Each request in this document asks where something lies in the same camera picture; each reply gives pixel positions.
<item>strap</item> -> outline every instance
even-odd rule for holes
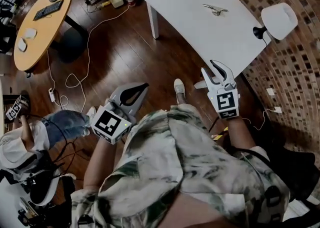
[[[254,151],[254,150],[249,150],[249,149],[242,149],[242,148],[236,148],[236,147],[232,147],[234,150],[234,152],[244,152],[244,153],[248,153],[251,154],[255,157],[257,157],[258,159],[260,159],[264,164],[266,164],[270,169],[272,169],[272,171],[274,173],[277,174],[277,176],[279,176],[279,174],[277,173],[277,168],[275,168],[272,163],[265,158],[264,156],[262,156],[260,153]],[[306,214],[304,214],[303,216],[298,216],[298,217],[293,217],[290,218],[284,222],[281,223],[270,223],[270,224],[258,224],[257,227],[262,228],[262,227],[273,227],[273,228],[287,228],[287,227],[299,227],[299,228],[307,228],[310,227],[312,225],[316,225],[320,222],[320,211],[318,209],[311,209],[310,211],[308,211]]]

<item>lamp shade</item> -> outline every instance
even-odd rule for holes
[[[284,39],[298,25],[295,12],[286,3],[264,8],[261,17],[268,32],[278,40]]]

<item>computer mouse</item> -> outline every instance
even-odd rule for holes
[[[24,37],[26,39],[34,39],[37,35],[37,30],[36,29],[33,29],[33,28],[28,28],[26,29],[26,32],[24,34]]]
[[[25,52],[27,49],[27,44],[23,38],[19,39],[18,48],[20,51]]]

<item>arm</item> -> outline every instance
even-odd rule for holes
[[[250,149],[256,146],[241,116],[227,119],[227,123],[232,146],[242,149]]]
[[[116,145],[100,138],[84,174],[83,189],[98,191],[106,177],[114,170]]]
[[[12,130],[16,130],[21,127],[21,124],[19,123],[19,118],[16,117],[13,121]]]
[[[25,149],[29,152],[35,146],[34,137],[32,136],[32,132],[26,116],[21,115],[21,122],[22,122],[21,140],[24,144]]]

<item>keyboard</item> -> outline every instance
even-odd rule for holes
[[[64,0],[59,0],[58,2],[53,3],[53,4],[49,5],[49,6],[46,6],[43,9],[39,10],[35,14],[35,17],[34,17],[33,21],[39,20],[41,18],[46,17],[47,15],[50,15],[51,13],[59,11],[63,2],[64,2]]]

